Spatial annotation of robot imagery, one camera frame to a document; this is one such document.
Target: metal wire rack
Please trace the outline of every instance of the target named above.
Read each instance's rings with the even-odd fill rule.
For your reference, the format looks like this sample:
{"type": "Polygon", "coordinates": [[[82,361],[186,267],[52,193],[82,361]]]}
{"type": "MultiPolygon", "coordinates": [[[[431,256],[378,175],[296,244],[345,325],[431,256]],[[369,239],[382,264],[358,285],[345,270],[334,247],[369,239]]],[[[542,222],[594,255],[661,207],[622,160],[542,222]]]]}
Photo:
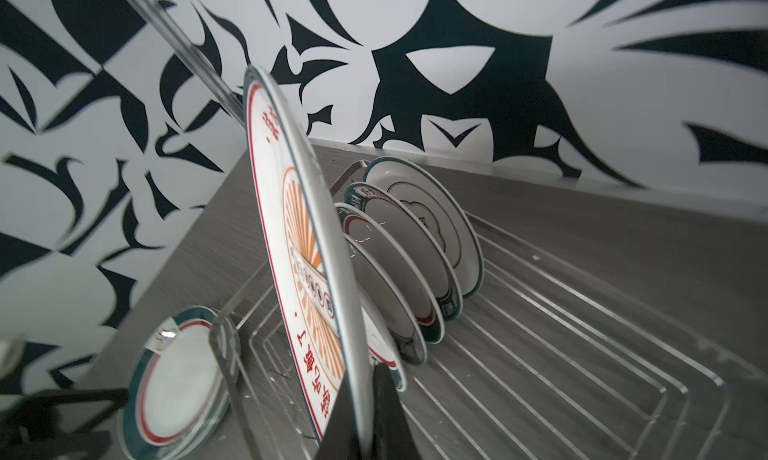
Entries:
{"type": "MultiPolygon", "coordinates": [[[[367,161],[333,184],[340,191],[367,161]]],[[[424,459],[768,458],[768,375],[685,323],[469,212],[485,281],[407,367],[424,459]]],[[[254,456],[318,446],[268,264],[220,315],[249,348],[233,410],[254,456]]]]}

